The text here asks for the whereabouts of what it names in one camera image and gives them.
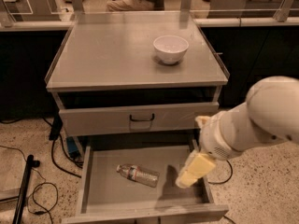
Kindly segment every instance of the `cabinet top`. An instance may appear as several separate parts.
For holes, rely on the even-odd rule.
[[[177,64],[162,64],[153,41],[178,35],[189,49]],[[48,91],[219,86],[227,83],[204,37],[186,12],[82,14],[62,49]]]

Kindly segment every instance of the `bottle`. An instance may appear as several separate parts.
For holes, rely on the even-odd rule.
[[[123,164],[118,165],[116,171],[120,173],[123,177],[141,183],[150,187],[155,188],[158,183],[159,173],[151,171],[149,169],[132,165]]]

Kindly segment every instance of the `black pole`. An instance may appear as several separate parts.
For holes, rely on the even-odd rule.
[[[13,218],[13,222],[12,222],[13,224],[21,223],[22,210],[24,208],[25,201],[26,201],[26,195],[27,195],[28,184],[29,184],[29,180],[30,180],[31,169],[33,167],[37,167],[37,166],[39,166],[39,161],[34,162],[34,156],[29,155],[27,158],[24,174],[22,177],[19,198],[18,198],[16,211],[15,211],[15,217]]]

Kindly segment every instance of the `terrazzo floor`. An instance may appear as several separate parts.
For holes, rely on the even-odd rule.
[[[52,141],[50,126],[43,119],[24,119],[12,124],[0,124],[0,145],[22,150],[25,157],[34,155],[41,162],[37,171],[57,186],[58,202],[50,211],[53,223],[75,215],[80,178],[57,169],[51,160]],[[64,132],[62,137],[65,146]],[[66,170],[81,175],[81,170],[69,161],[59,140],[54,147],[54,158]],[[0,147],[0,190],[18,188],[21,184],[25,161],[14,149]],[[223,185],[210,185],[215,204],[227,204],[227,217],[242,224],[297,224],[299,223],[299,146],[285,143],[274,147],[258,147],[231,160],[234,174]],[[217,168],[207,175],[209,182],[220,182],[230,174],[225,161],[218,161]],[[28,195],[43,182],[37,172],[32,172]],[[53,186],[45,185],[36,193],[36,200],[47,208],[55,204]],[[12,223],[16,201],[0,203],[0,223]],[[32,198],[25,206],[22,223],[50,223],[48,214],[37,216]],[[223,218],[219,222],[232,223]]]

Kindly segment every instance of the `chair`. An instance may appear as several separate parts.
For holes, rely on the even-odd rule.
[[[156,11],[163,11],[165,10],[164,7],[164,0],[157,0],[155,5],[154,5],[154,10]]]

